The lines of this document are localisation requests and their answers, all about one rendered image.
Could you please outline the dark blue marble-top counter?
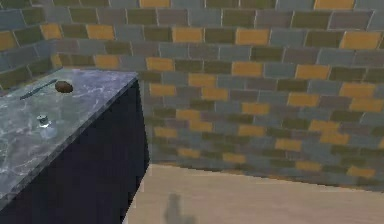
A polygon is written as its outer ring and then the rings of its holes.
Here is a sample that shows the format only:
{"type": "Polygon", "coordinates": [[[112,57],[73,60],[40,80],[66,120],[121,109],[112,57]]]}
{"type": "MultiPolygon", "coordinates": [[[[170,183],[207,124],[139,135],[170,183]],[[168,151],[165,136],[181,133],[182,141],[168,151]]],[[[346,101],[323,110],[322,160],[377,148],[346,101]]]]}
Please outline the dark blue marble-top counter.
{"type": "Polygon", "coordinates": [[[134,72],[62,69],[0,97],[0,224],[122,224],[148,162],[134,72]],[[19,99],[53,79],[73,91],[19,99]]]}

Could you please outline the brown potato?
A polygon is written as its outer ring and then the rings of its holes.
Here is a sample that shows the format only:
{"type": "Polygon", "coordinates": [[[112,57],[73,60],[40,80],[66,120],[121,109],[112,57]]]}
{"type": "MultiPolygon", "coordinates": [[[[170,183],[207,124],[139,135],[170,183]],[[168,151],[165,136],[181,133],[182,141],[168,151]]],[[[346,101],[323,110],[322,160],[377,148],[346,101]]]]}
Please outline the brown potato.
{"type": "Polygon", "coordinates": [[[55,90],[60,93],[71,93],[73,86],[67,81],[57,81],[55,83],[55,90]]]}

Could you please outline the clear glass shaker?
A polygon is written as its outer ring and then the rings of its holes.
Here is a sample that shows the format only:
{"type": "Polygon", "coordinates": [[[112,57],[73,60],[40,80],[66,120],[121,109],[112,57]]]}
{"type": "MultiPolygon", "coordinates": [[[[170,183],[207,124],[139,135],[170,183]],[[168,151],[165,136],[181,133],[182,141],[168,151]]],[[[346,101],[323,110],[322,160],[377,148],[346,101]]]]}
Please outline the clear glass shaker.
{"type": "Polygon", "coordinates": [[[39,115],[37,117],[37,120],[42,138],[51,139],[57,135],[57,129],[53,125],[53,123],[48,119],[47,115],[39,115]]]}

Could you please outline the grey knife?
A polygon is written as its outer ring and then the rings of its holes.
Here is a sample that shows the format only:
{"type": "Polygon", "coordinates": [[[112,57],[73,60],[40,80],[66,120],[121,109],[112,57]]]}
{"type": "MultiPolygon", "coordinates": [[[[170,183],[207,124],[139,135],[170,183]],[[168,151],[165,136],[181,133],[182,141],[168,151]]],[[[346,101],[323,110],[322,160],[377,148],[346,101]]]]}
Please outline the grey knife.
{"type": "Polygon", "coordinates": [[[49,85],[51,85],[51,84],[54,84],[54,83],[56,83],[57,81],[58,81],[58,79],[53,79],[53,80],[49,81],[48,83],[45,83],[45,84],[43,84],[43,85],[41,85],[41,86],[39,86],[39,87],[36,87],[36,88],[34,88],[33,90],[27,92],[26,94],[20,96],[19,99],[20,99],[20,100],[27,99],[27,98],[33,96],[34,94],[38,93],[38,92],[39,92],[40,90],[42,90],[43,88],[45,88],[45,87],[47,87],[47,86],[49,86],[49,85]]]}

